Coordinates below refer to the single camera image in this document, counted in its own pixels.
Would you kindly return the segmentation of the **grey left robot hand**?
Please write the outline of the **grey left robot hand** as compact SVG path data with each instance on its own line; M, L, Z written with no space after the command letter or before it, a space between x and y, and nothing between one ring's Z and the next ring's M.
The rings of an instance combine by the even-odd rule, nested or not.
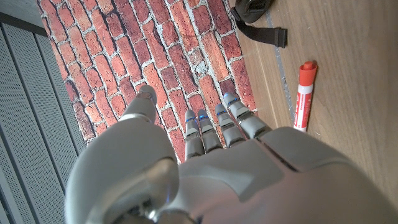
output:
M311 136L270 128L232 93L185 115L177 162L144 85L119 121L78 157L67 223L396 223L397 210L346 156Z

